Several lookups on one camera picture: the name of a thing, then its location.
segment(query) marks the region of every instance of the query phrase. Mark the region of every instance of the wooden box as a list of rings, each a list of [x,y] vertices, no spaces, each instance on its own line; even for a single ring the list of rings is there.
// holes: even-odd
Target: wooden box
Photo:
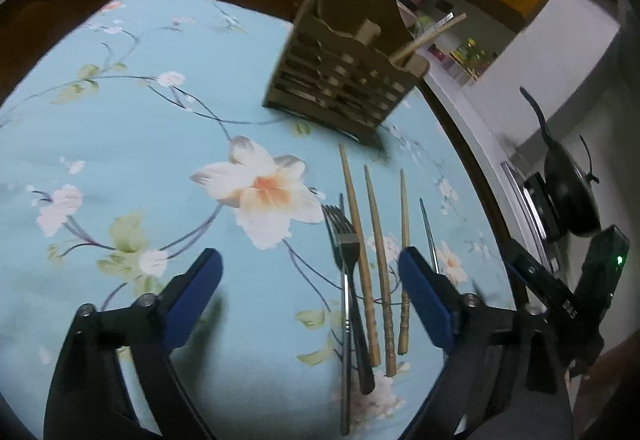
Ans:
[[[396,0],[305,0],[271,76],[263,106],[288,110],[374,142],[376,129],[428,69],[418,55],[388,56],[412,41]],[[370,46],[355,38],[365,20],[380,28]]]

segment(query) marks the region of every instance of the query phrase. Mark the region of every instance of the black-handled fork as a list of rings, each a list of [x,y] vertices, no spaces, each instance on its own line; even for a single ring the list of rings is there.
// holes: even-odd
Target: black-handled fork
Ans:
[[[373,378],[373,369],[369,360],[369,349],[367,339],[360,317],[358,297],[353,282],[353,269],[360,256],[360,240],[356,234],[353,224],[347,220],[342,211],[336,206],[323,205],[322,211],[327,221],[327,227],[331,227],[329,236],[334,249],[335,263],[340,270],[344,269],[348,282],[348,293],[350,300],[350,321],[353,329],[353,343],[355,346],[356,359],[358,361],[358,380],[360,391],[363,394],[371,393],[376,387]]]

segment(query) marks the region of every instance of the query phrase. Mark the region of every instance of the wooden chopstick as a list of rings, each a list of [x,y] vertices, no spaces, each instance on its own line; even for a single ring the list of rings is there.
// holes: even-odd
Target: wooden chopstick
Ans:
[[[404,169],[400,170],[400,212],[402,219],[402,248],[409,246],[409,207],[406,201],[406,186],[404,184]],[[400,305],[400,336],[398,338],[398,355],[404,355],[409,350],[409,295],[402,289],[402,303]]]
[[[358,257],[358,271],[360,273],[360,283],[362,285],[362,297],[364,299],[364,316],[367,324],[367,340],[369,340],[369,360],[371,366],[380,366],[380,343],[378,342],[378,328],[376,325],[376,312],[373,306],[373,294],[371,292],[371,276],[369,274],[369,261],[367,261],[367,249],[362,234],[362,223],[358,212],[358,202],[356,192],[353,189],[353,180],[347,162],[347,154],[344,145],[338,146],[340,149],[340,160],[342,161],[342,172],[344,173],[344,184],[347,189],[347,201],[349,202],[349,214],[351,223],[356,230],[358,241],[360,241],[360,256]]]
[[[396,375],[396,348],[394,337],[394,314],[391,309],[391,289],[389,287],[389,272],[386,267],[385,241],[382,236],[380,217],[376,195],[373,192],[373,184],[369,176],[369,168],[364,165],[364,176],[367,182],[367,194],[369,195],[369,208],[371,211],[371,223],[373,225],[373,238],[376,242],[376,256],[378,258],[378,276],[380,278],[380,295],[382,299],[382,317],[385,329],[385,368],[386,376]]]
[[[396,50],[391,56],[389,56],[389,61],[398,65],[404,58],[406,58],[409,54],[411,54],[414,50],[417,50],[422,45],[429,43],[431,40],[435,40],[439,35],[441,35],[446,30],[449,30],[455,24],[466,20],[466,14],[462,13],[449,20],[446,24],[441,27],[438,27],[435,30],[427,30],[423,35],[419,36],[416,40],[407,43],[403,47]]]

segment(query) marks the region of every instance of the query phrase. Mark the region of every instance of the frying pan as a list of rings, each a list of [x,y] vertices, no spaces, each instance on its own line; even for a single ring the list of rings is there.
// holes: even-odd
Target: frying pan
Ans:
[[[522,86],[520,93],[536,113],[542,138],[548,147],[545,157],[544,189],[551,203],[553,217],[558,221],[560,228],[565,227],[580,237],[590,236],[600,229],[600,215],[591,191],[591,182],[599,183],[600,180],[593,175],[589,149],[580,136],[589,156],[590,171],[585,173],[569,152],[551,136],[545,116],[536,100]]]

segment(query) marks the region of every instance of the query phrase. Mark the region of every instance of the tablecloth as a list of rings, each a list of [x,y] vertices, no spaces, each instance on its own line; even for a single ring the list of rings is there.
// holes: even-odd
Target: tablecloth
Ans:
[[[2,105],[0,392],[36,435],[78,306],[130,305],[215,247],[220,287],[172,354],[212,431],[221,440],[339,438],[340,278],[320,209],[346,192],[339,143],[379,298],[370,169],[396,340],[401,168],[411,243],[427,255],[421,197],[460,292],[513,308],[478,196],[417,90],[383,124],[384,151],[262,108],[290,28],[216,0],[112,0]],[[354,438],[397,438],[430,391],[442,353],[413,311],[409,336],[397,375],[385,376],[383,355],[374,392],[362,396],[356,384]],[[141,422],[157,430],[126,349],[119,358]]]

